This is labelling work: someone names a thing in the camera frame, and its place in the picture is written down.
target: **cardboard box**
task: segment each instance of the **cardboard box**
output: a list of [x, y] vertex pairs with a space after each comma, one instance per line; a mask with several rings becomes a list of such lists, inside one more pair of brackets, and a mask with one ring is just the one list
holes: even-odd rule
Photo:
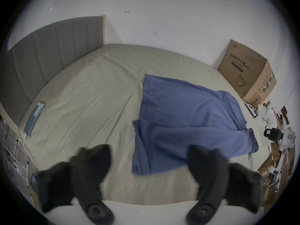
[[274, 164], [275, 158], [272, 154], [264, 161], [264, 163], [258, 169], [258, 172], [261, 175], [262, 179], [262, 186], [268, 186], [270, 184], [270, 180], [268, 179], [269, 176], [269, 168], [271, 163]]
[[261, 204], [261, 206], [263, 206], [264, 201], [267, 200], [268, 192], [269, 192], [269, 186], [263, 186], [262, 187], [262, 199], [261, 199], [262, 204]]
[[218, 68], [241, 99], [257, 107], [276, 85], [276, 79], [266, 58], [231, 40]]
[[289, 163], [295, 159], [295, 146], [289, 151]]

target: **wrinkled fabric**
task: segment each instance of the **wrinkled fabric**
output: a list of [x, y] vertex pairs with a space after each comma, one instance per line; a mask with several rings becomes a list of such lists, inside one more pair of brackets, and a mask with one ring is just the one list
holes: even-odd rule
[[190, 145], [220, 149], [226, 158], [258, 151], [253, 129], [226, 91], [145, 75], [132, 173], [150, 175], [186, 164]]

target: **bed frame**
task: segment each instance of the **bed frame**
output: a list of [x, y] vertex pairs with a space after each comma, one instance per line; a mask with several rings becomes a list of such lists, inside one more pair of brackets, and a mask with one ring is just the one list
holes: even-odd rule
[[0, 114], [13, 130], [52, 78], [103, 46], [104, 24], [104, 15], [58, 21], [30, 33], [6, 53], [0, 63]]

